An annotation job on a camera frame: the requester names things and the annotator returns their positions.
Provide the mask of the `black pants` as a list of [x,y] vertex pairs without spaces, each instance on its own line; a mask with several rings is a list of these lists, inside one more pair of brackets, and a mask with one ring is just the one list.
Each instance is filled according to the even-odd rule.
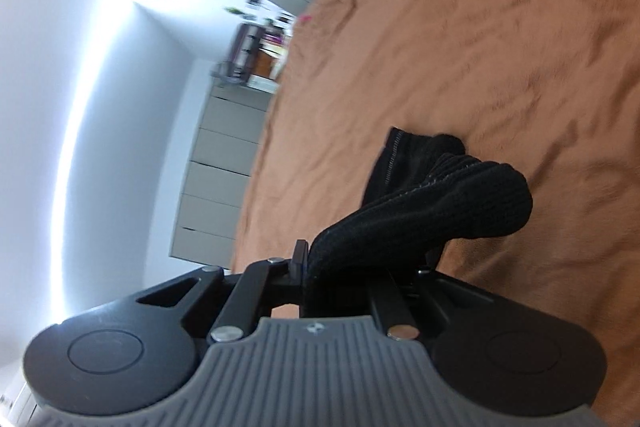
[[526,178],[512,166],[468,155],[450,134],[390,129],[359,209],[311,244],[302,310],[365,314],[372,297],[411,291],[448,242],[511,235],[532,210]]

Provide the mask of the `grey wardrobe doors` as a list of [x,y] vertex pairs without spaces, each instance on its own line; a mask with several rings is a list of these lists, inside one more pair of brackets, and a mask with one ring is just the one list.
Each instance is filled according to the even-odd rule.
[[244,194],[272,95],[215,86],[184,176],[171,257],[228,268]]

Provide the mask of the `cluttered bedside shelf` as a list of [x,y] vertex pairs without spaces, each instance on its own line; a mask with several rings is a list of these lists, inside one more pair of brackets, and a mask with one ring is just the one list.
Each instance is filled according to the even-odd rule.
[[226,56],[212,70],[214,83],[275,94],[296,17],[268,0],[246,0],[242,8],[226,11],[240,23]]

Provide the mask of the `orange-brown bed cover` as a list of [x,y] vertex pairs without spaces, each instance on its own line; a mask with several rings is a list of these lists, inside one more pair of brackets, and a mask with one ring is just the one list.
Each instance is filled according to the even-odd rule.
[[442,269],[584,326],[597,413],[639,421],[639,0],[314,0],[299,17],[232,268],[354,211],[390,128],[447,133],[525,174],[526,227]]

